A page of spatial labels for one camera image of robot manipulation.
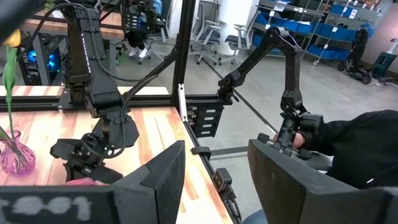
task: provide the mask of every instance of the person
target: person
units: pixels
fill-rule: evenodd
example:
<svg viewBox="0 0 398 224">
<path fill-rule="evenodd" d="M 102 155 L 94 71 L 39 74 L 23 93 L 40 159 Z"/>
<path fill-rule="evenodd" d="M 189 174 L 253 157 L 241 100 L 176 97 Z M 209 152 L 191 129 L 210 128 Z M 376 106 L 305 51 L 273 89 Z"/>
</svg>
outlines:
<svg viewBox="0 0 398 224">
<path fill-rule="evenodd" d="M 129 5 L 131 10 L 134 11 L 135 0 L 129 0 Z M 156 14 L 162 13 L 162 1 L 161 0 L 154 0 L 154 9 Z M 144 58 L 148 53 L 148 49 L 145 47 L 144 44 L 145 34 L 142 32 L 136 31 L 129 31 L 126 33 L 126 39 L 131 46 L 131 50 L 129 52 L 129 57 L 133 57 L 138 53 L 138 57 Z"/>
<path fill-rule="evenodd" d="M 293 147 L 334 156 L 326 173 L 358 189 L 398 186 L 398 111 L 373 111 L 351 121 L 332 121 L 314 136 L 298 132 Z M 259 210 L 243 224 L 265 224 Z"/>
</svg>

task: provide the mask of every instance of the metal shelving rack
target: metal shelving rack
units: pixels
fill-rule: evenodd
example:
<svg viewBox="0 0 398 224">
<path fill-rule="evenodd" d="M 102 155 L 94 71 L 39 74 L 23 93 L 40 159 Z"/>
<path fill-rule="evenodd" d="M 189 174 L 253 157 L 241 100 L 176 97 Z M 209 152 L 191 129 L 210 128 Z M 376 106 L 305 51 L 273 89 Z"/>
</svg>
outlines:
<svg viewBox="0 0 398 224">
<path fill-rule="evenodd" d="M 271 27 L 270 23 L 271 23 L 271 19 L 274 16 L 274 14 L 276 12 L 282 12 L 284 10 L 286 10 L 286 11 L 294 11 L 296 13 L 301 14 L 302 16 L 301 16 L 300 20 L 302 20 L 305 15 L 312 16 L 311 24 L 316 22 L 316 25 L 315 25 L 314 30 L 311 33 L 303 34 L 303 33 L 299 33 L 299 32 L 293 32 L 291 30 L 289 31 L 290 33 L 293 33 L 294 36 L 301 35 L 305 39 L 308 38 L 309 40 L 308 40 L 305 48 L 303 48 L 303 44 L 305 43 L 305 41 L 303 41 L 302 45 L 301 45 L 302 49 L 307 49 L 307 47 L 309 46 L 310 40 L 312 39 L 313 35 L 315 34 L 315 31 L 316 31 L 316 29 L 317 29 L 317 27 L 318 27 L 318 25 L 320 23 L 321 18 L 324 16 L 324 14 L 323 14 L 324 12 L 323 11 L 320 12 L 319 8 L 320 8 L 320 6 L 322 5 L 323 2 L 327 2 L 327 4 L 328 4 L 330 0 L 321 0 L 319 5 L 318 5 L 318 9 L 317 10 L 308 9 L 308 5 L 309 5 L 310 1 L 311 0 L 307 1 L 305 7 L 298 7 L 298 6 L 291 6 L 291 5 L 288 5 L 288 4 L 285 5 L 285 4 L 277 2 L 277 0 L 276 1 L 260 0 L 259 4 L 257 5 L 257 10 L 260 10 L 260 9 L 270 10 L 270 16 L 268 18 L 268 24 L 267 25 L 255 22 L 253 24 L 253 28 L 258 30 L 258 31 L 265 32 L 268 28 Z M 255 45 L 251 46 L 251 50 L 254 50 L 255 48 L 256 48 Z M 270 56 L 283 56 L 281 52 L 274 52 L 273 54 L 269 54 L 269 55 Z"/>
<path fill-rule="evenodd" d="M 339 21 L 342 20 L 342 19 L 349 19 L 349 20 L 363 21 L 363 22 L 372 22 L 372 21 L 368 21 L 368 20 L 356 18 L 356 13 L 358 13 L 358 9 L 359 9 L 358 7 L 360 6 L 362 9 L 364 9 L 365 6 L 366 6 L 366 4 L 360 3 L 360 2 L 358 2 L 357 0 L 355 0 L 355 1 L 352 1 L 352 0 L 334 0 L 334 2 L 344 2 L 344 3 L 345 3 L 344 9 L 343 9 L 343 11 L 341 12 L 341 14 L 335 14 L 335 13 L 332 13 L 332 12 L 326 12 L 326 13 L 328 13 L 328 17 L 327 17 L 327 19 L 325 20 L 325 23 L 328 22 L 328 21 L 330 20 L 330 17 L 331 17 L 331 16 L 337 17 L 337 21 L 335 20 L 335 24 L 339 24 Z M 349 17 L 343 17 L 344 13 L 345 13 L 346 10 L 348 9 L 347 7 L 352 7 L 352 8 L 354 8 L 354 10 L 356 10 L 356 12 L 355 12 L 354 14 L 351 13 L 351 15 L 350 15 Z M 368 10 L 372 11 L 373 9 L 374 9 L 374 6 L 371 6 L 371 8 L 368 9 Z M 322 55 L 323 55 L 323 53 L 325 52 L 325 50 L 329 47 L 329 43 L 330 43 L 331 40 L 332 40 L 332 41 L 335 41 L 335 42 L 350 42 L 350 43 L 352 42 L 352 41 L 350 41 L 350 40 L 335 40 L 335 39 L 332 39 L 333 34 L 334 34 L 338 29 L 339 29 L 339 27 L 334 27 L 333 30 L 332 30 L 332 33 L 331 33 L 331 35 L 330 35 L 329 37 L 324 36 L 324 35 L 320 35 L 320 34 L 314 34 L 314 35 L 316 35 L 316 36 L 318 36 L 318 37 L 320 37 L 320 38 L 327 39 L 327 41 L 326 41 L 326 44 L 324 45 L 324 47 L 323 47 L 323 49 L 322 49 L 322 53 L 321 53 L 320 55 L 317 55 L 317 54 L 313 54 L 313 53 L 308 52 L 308 47 L 309 47 L 309 45 L 307 46 L 307 48 L 306 48 L 307 54 L 312 55 L 312 56 L 315 56 L 315 57 L 318 58 L 318 59 L 316 59 L 316 60 L 312 63 L 313 66 L 316 66 L 316 65 L 319 63 L 319 61 L 320 61 L 321 59 L 323 59 L 323 60 L 334 60 L 334 59 L 332 59 L 332 58 L 322 58 Z"/>
</svg>

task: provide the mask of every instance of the wooden tabletop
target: wooden tabletop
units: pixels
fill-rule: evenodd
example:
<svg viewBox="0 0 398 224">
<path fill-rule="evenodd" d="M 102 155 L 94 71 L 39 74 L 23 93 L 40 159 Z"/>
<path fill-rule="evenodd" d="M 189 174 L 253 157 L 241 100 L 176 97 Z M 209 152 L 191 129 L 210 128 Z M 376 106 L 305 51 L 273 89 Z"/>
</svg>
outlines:
<svg viewBox="0 0 398 224">
<path fill-rule="evenodd" d="M 41 10 L 36 15 L 38 16 L 44 16 L 44 11 Z M 22 25 L 21 30 L 36 30 L 38 24 L 40 23 L 40 20 L 38 19 L 27 19 L 25 23 Z M 108 25 L 115 25 L 115 26 L 121 26 L 122 24 L 122 19 L 120 13 L 117 12 L 112 12 L 107 18 L 105 18 L 102 21 L 102 24 L 108 24 Z M 67 33 L 67 28 L 68 25 L 64 22 L 52 22 L 52 21 L 45 21 L 41 31 L 46 33 L 46 32 L 55 32 L 55 33 L 61 33 L 61 34 L 66 34 Z M 122 40 L 124 38 L 123 30 L 121 29 L 110 29 L 110 28 L 104 28 L 101 27 L 101 34 L 104 39 L 118 39 Z"/>
<path fill-rule="evenodd" d="M 130 87 L 119 87 L 124 93 Z M 14 96 L 60 95 L 61 86 L 17 86 Z M 0 95 L 5 93 L 0 86 Z M 167 94 L 162 87 L 145 87 L 140 94 Z M 190 149 L 192 140 L 175 108 L 132 109 L 130 116 L 139 129 L 139 139 L 133 147 L 120 156 L 105 160 L 106 166 L 123 175 L 128 175 L 152 159 L 176 140 L 185 140 L 185 182 L 177 223 L 232 223 L 200 157 Z M 34 150 L 36 168 L 25 178 L 11 177 L 0 168 L 1 185 L 62 185 L 66 172 L 61 159 L 50 155 L 50 148 L 58 138 L 80 139 L 91 132 L 96 124 L 87 111 L 59 113 L 18 112 L 13 113 L 14 129 L 22 132 L 21 142 Z M 9 128 L 6 113 L 0 113 L 0 125 Z"/>
</svg>

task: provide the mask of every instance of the chair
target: chair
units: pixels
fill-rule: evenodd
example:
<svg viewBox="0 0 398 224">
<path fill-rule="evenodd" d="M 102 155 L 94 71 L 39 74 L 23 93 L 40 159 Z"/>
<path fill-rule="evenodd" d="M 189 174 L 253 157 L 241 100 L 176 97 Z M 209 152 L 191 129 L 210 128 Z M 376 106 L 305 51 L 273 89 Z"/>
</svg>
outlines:
<svg viewBox="0 0 398 224">
<path fill-rule="evenodd" d="M 221 30 L 219 22 L 213 22 L 205 19 L 205 11 L 203 3 L 199 3 L 198 17 L 195 17 L 195 24 L 193 26 L 193 37 L 195 42 L 190 46 L 191 52 L 189 55 L 199 55 L 197 64 L 200 64 L 200 60 L 206 57 L 213 61 L 217 65 L 216 54 L 217 51 L 214 50 L 216 45 L 220 44 L 220 33 Z"/>
<path fill-rule="evenodd" d="M 163 3 L 162 12 L 167 12 L 165 14 L 162 13 L 162 17 L 166 18 L 164 21 L 165 22 L 164 27 L 160 29 L 160 32 L 150 33 L 150 34 L 146 35 L 146 40 L 145 40 L 144 44 L 147 46 L 148 52 L 145 54 L 144 57 L 139 59 L 139 61 L 138 61 L 139 65 L 142 65 L 142 61 L 145 58 L 150 59 L 151 55 L 155 55 L 156 57 L 161 59 L 161 61 L 163 61 L 164 57 L 169 54 L 166 52 L 161 52 L 159 50 L 155 50 L 155 49 L 153 49 L 153 46 L 155 46 L 156 44 L 159 44 L 159 43 L 164 43 L 169 39 L 169 29 L 170 29 L 170 20 L 171 20 L 170 17 L 171 17 L 171 10 L 172 10 L 172 7 L 170 7 L 171 2 L 172 2 L 171 0 L 169 2 L 162 1 L 162 3 Z"/>
<path fill-rule="evenodd" d="M 257 16 L 261 13 L 261 11 L 257 11 L 253 18 L 251 19 L 249 25 L 246 27 L 244 25 L 238 25 L 234 24 L 234 28 L 238 31 L 238 35 L 229 35 L 225 39 L 225 42 L 228 43 L 229 47 L 231 50 L 234 51 L 234 54 L 232 56 L 226 57 L 226 58 L 218 58 L 219 65 L 221 65 L 223 62 L 231 62 L 233 64 L 235 61 L 236 64 L 239 66 L 240 63 L 238 61 L 238 58 L 236 57 L 236 52 L 239 50 L 249 50 L 250 46 L 252 44 L 252 38 L 253 38 L 253 24 L 256 21 Z"/>
</svg>

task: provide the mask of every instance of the black sleeve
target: black sleeve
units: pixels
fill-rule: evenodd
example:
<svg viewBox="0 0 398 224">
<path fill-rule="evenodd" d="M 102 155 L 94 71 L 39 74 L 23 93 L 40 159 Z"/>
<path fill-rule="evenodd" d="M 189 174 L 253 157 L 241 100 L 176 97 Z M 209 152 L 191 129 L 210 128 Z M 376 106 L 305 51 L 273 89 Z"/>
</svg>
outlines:
<svg viewBox="0 0 398 224">
<path fill-rule="evenodd" d="M 323 123 L 319 127 L 318 135 L 302 133 L 305 138 L 304 148 L 311 151 L 318 151 L 328 156 L 334 156 L 333 143 L 337 142 L 349 131 L 355 131 L 361 126 L 366 126 L 377 133 L 378 129 L 386 128 L 386 123 L 395 123 L 398 119 L 398 112 L 393 110 L 373 111 L 359 115 L 351 121 L 332 121 Z"/>
</svg>

